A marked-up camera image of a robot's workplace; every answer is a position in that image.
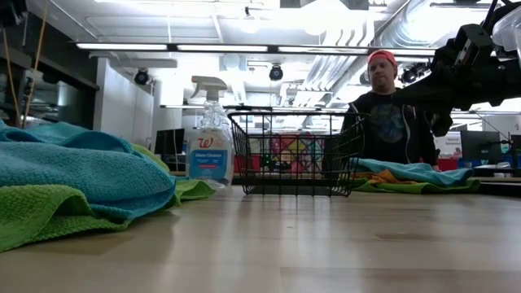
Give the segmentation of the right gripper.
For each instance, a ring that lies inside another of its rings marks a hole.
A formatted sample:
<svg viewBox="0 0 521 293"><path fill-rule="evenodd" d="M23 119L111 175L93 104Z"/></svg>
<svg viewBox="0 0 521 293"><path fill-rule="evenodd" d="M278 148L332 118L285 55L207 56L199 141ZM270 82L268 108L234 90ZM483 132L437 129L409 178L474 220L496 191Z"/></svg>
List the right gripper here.
<svg viewBox="0 0 521 293"><path fill-rule="evenodd" d="M407 85L392 95L392 101L428 111L432 134L443 137L453 125L453 108L468 110L477 103L497 107L506 99L520 96L520 58L494 53L489 39L450 39L435 52L432 85Z"/></svg>

